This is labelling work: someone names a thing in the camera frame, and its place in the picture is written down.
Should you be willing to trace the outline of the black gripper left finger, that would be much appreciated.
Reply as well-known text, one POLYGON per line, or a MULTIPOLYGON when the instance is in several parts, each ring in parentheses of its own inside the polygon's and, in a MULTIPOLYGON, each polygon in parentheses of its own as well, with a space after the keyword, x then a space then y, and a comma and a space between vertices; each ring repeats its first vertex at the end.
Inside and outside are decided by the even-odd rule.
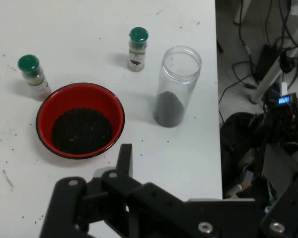
POLYGON ((59 180, 40 236, 87 238, 89 226, 103 221, 122 238, 186 238, 174 213, 180 201, 152 183, 131 177, 132 145, 122 144, 117 165, 91 181, 59 180))

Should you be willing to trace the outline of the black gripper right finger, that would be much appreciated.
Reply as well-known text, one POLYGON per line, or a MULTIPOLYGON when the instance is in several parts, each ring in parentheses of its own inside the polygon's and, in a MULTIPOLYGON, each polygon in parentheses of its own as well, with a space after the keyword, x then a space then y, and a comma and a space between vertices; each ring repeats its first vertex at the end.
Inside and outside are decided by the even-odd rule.
POLYGON ((298 238, 298 175, 260 224, 264 238, 298 238))

